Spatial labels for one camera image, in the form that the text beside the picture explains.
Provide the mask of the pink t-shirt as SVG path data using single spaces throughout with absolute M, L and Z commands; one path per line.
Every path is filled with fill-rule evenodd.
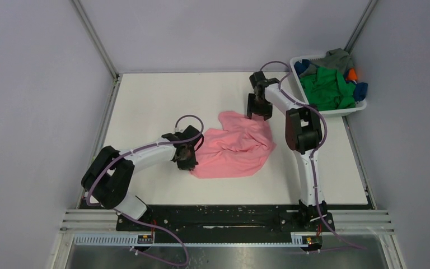
M 241 178 L 257 173 L 275 150 L 272 130 L 263 117 L 248 118 L 234 111 L 221 112 L 221 129 L 210 128 L 196 151 L 198 179 Z

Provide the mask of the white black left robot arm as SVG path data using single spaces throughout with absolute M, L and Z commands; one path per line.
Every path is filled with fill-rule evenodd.
M 198 165 L 195 152 L 203 142 L 201 132 L 188 126 L 181 132 L 164 134 L 134 149 L 117 150 L 105 146 L 81 180 L 89 195 L 88 205 L 99 205 L 129 216 L 137 230 L 147 229 L 151 224 L 148 206 L 128 190 L 133 174 L 169 161 L 182 171 L 192 171 Z

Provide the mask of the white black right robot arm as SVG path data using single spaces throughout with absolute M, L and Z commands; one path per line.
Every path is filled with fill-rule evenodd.
M 284 137 L 295 154 L 300 177 L 301 197 L 297 220 L 304 230 L 312 231 L 328 223 L 328 210 L 320 190 L 318 150 L 325 143 L 322 128 L 325 120 L 316 108 L 281 89 L 277 78 L 266 78 L 264 72 L 249 77 L 253 92 L 248 94 L 248 118 L 253 115 L 268 120 L 277 108 L 285 117 Z

